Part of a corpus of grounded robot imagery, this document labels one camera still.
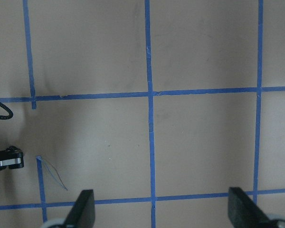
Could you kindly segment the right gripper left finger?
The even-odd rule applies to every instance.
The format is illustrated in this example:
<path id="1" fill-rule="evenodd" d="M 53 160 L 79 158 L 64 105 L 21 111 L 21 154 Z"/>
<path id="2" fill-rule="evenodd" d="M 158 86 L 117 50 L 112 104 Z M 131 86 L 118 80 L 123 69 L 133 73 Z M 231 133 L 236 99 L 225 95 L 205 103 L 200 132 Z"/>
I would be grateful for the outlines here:
<path id="1" fill-rule="evenodd" d="M 93 228 L 95 199 L 93 190 L 82 190 L 65 218 L 46 221 L 42 228 Z"/>

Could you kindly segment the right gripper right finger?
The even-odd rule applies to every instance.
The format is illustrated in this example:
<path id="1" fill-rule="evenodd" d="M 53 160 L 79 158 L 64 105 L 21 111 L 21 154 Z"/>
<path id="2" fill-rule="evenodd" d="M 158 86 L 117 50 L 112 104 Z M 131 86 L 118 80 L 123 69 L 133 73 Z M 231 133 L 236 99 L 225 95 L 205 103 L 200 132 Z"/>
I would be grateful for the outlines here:
<path id="1" fill-rule="evenodd" d="M 228 189 L 228 218 L 234 228 L 285 228 L 285 219 L 267 216 L 240 187 Z"/>

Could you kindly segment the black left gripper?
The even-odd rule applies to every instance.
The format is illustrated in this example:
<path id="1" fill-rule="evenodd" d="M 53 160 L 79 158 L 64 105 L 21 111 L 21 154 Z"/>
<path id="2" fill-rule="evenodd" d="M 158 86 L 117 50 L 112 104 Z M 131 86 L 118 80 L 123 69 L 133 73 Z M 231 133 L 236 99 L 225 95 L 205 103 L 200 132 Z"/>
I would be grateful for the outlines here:
<path id="1" fill-rule="evenodd" d="M 16 146 L 10 146 L 0 151 L 0 171 L 9 169 L 21 169 L 24 167 L 23 151 Z"/>

